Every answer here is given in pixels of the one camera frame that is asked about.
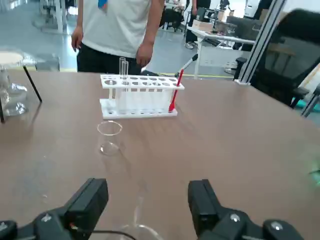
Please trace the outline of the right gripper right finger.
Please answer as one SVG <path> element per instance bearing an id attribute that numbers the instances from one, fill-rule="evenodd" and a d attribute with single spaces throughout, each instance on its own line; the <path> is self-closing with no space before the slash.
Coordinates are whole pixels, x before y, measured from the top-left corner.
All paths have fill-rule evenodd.
<path id="1" fill-rule="evenodd" d="M 280 219 L 255 224 L 243 211 L 224 207 L 207 179 L 188 183 L 188 205 L 198 240 L 302 240 L 294 226 Z"/>

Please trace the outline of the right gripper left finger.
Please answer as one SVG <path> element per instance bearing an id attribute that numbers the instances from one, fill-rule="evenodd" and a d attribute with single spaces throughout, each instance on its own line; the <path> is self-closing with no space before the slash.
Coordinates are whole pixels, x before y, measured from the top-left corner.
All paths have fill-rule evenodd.
<path id="1" fill-rule="evenodd" d="M 25 226 L 0 222 L 2 240 L 88 240 L 109 200 L 104 178 L 89 178 L 61 207 L 39 214 Z"/>

